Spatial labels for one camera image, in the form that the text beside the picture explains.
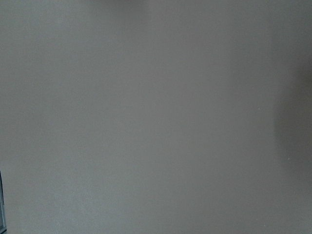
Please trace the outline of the grey metal edge strip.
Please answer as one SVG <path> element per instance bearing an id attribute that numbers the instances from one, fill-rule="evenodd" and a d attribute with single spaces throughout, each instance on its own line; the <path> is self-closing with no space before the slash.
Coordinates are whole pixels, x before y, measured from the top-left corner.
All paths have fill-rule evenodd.
<path id="1" fill-rule="evenodd" d="M 0 233 L 7 232 L 2 177 L 0 176 Z"/>

